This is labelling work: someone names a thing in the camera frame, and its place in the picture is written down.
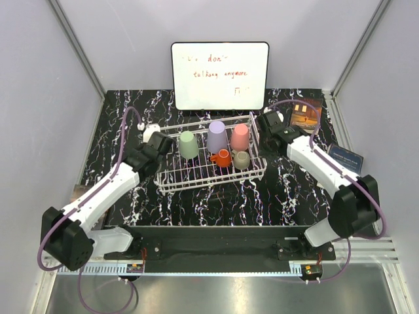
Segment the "white wire dish rack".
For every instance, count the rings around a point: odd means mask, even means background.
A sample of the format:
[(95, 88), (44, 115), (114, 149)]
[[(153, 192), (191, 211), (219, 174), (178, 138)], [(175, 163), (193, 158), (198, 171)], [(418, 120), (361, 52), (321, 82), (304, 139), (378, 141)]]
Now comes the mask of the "white wire dish rack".
[[(166, 161), (154, 179), (155, 185), (162, 194), (235, 181), (262, 179), (267, 168), (267, 161), (259, 156), (259, 132), (255, 115), (249, 113), (222, 118), (220, 121), (225, 125), (227, 139), (230, 139), (236, 125), (245, 124), (248, 127), (249, 167), (244, 170), (236, 169), (232, 165), (219, 167), (210, 160), (212, 153), (207, 149), (207, 141), (211, 120), (162, 127), (161, 131), (175, 140), (174, 148), (166, 155)], [(184, 131), (193, 133), (198, 144), (198, 156), (192, 160), (185, 159), (179, 152), (180, 136)]]

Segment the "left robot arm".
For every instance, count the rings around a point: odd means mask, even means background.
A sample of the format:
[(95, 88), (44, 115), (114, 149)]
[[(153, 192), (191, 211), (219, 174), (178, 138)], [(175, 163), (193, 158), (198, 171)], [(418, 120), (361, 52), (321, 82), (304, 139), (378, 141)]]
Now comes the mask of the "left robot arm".
[(42, 216), (40, 252), (47, 252), (71, 271), (109, 253), (136, 258), (143, 239), (139, 232), (127, 226), (106, 230), (93, 226), (129, 190), (155, 176), (173, 145), (170, 136), (153, 132), (81, 197), (63, 209), (48, 208)]

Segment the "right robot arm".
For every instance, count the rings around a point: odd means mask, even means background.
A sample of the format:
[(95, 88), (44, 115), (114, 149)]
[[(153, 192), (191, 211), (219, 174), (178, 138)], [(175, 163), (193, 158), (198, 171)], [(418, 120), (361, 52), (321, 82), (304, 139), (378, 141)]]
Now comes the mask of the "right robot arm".
[(298, 126), (286, 126), (275, 111), (259, 115), (256, 121), (260, 155), (283, 156), (299, 164), (332, 199), (327, 218), (298, 236), (301, 257), (312, 259), (327, 243), (348, 239), (378, 220), (385, 221), (378, 183), (372, 176), (360, 177), (333, 160), (314, 143), (313, 135)]

